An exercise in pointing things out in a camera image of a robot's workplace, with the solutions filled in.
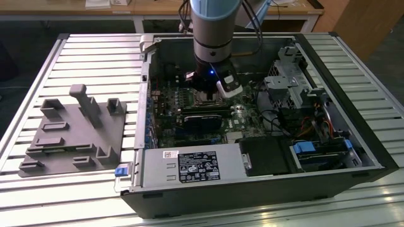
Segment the metal bracket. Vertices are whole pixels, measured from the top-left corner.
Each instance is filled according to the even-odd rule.
[[[294,46],[288,46],[285,48],[280,48],[277,55],[278,55],[281,63],[300,62],[300,59],[302,57],[300,50]]]
[[[141,53],[146,53],[152,49],[154,49],[153,44],[154,44],[154,35],[145,34],[145,35],[140,36],[138,47],[140,47]]]
[[[289,87],[298,86],[297,81],[293,77],[265,77],[265,87],[268,89],[288,89]]]
[[[136,160],[133,161],[133,171],[132,171],[132,187],[129,188],[129,191],[134,191],[133,187],[141,187],[142,186],[142,153],[144,149],[138,149],[136,152]]]

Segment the white sticker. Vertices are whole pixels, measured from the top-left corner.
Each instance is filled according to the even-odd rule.
[[[178,157],[177,150],[168,150],[162,152],[162,158]]]
[[[218,172],[209,172],[209,173],[206,173],[206,175],[209,175],[209,176],[217,176]]]
[[[225,83],[226,83],[226,84],[229,84],[229,83],[233,82],[233,81],[234,81],[234,78],[233,78],[232,75],[228,76],[228,77],[225,77]]]
[[[130,11],[112,11],[116,14],[130,14]]]

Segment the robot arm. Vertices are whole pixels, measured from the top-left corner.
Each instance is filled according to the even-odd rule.
[[[258,22],[266,14],[270,0],[249,0]],[[250,27],[241,0],[190,0],[193,51],[197,63],[193,87],[204,92],[218,90],[224,98],[242,91],[230,62],[234,24]]]

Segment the paper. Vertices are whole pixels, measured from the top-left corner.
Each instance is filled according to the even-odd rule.
[[[109,0],[85,0],[85,9],[108,9],[110,8]]]
[[[110,0],[112,5],[120,5],[120,6],[126,6],[129,2],[130,0]]]
[[[296,0],[272,0],[274,4],[281,5],[285,3],[290,3],[294,2]]]

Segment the white table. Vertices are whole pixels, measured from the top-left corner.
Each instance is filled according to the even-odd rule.
[[[402,106],[340,38],[328,34],[305,37],[396,163],[402,167]],[[0,141],[1,226],[358,227],[402,224],[402,168],[376,182],[360,184],[329,199],[166,219],[141,219],[136,216],[118,197],[118,191],[129,185],[129,181],[116,184],[113,170],[20,178],[18,164],[42,115],[38,106],[45,98],[52,97],[57,97],[64,104],[74,103],[68,89],[76,83],[86,84],[86,92],[98,103],[110,97],[128,103],[121,163],[133,160],[137,82],[142,66],[138,40],[140,34],[97,34],[60,36],[56,41]],[[314,75],[313,81],[320,86]]]

